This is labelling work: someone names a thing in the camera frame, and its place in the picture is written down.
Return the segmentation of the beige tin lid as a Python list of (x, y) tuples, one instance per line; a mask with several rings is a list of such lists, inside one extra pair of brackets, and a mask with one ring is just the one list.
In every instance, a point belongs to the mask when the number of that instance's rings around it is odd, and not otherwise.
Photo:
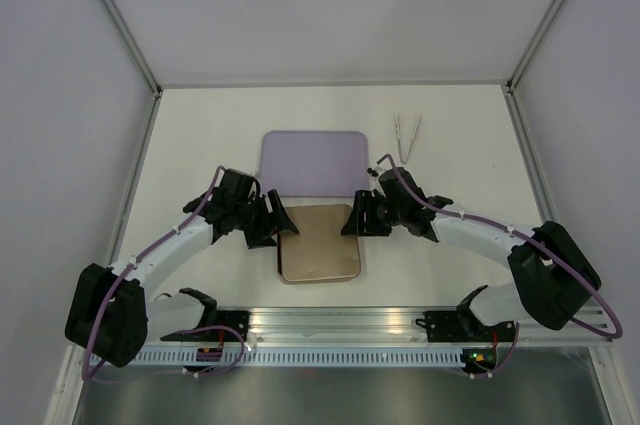
[(342, 235), (352, 208), (346, 204), (288, 207), (299, 233), (282, 233), (278, 272), (289, 285), (349, 281), (362, 270), (356, 236)]

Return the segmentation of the metal tongs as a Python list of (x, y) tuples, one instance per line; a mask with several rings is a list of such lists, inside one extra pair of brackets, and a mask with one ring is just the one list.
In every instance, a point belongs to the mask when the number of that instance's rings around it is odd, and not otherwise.
[(399, 161), (402, 165), (406, 165), (410, 160), (414, 148), (414, 143), (421, 128), (421, 122), (422, 116), (420, 114), (416, 114), (414, 116), (414, 121), (413, 125), (411, 126), (410, 132), (405, 134), (403, 132), (401, 115), (397, 113), (393, 115), (396, 151)]

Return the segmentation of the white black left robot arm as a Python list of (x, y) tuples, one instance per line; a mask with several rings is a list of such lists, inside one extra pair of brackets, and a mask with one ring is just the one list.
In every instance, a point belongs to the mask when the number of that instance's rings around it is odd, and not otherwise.
[(211, 341), (221, 328), (216, 300), (192, 287), (156, 299), (159, 287), (188, 260), (232, 232), (247, 248), (275, 247), (295, 234), (276, 190), (257, 179), (218, 167), (207, 190), (188, 202), (179, 221), (142, 251), (107, 266), (92, 263), (78, 277), (64, 335), (87, 357), (123, 367), (149, 341)]

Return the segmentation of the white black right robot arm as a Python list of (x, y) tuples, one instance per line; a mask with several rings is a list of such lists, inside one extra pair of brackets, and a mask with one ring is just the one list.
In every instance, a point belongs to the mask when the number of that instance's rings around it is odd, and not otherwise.
[(402, 226), (413, 236), (464, 248), (510, 272), (510, 282), (479, 286), (456, 306), (457, 329), (469, 340), (526, 318), (558, 331), (601, 286), (575, 241), (554, 221), (509, 229), (450, 198), (425, 196), (404, 168), (384, 172), (378, 183), (377, 190), (356, 192), (342, 235), (387, 237)]

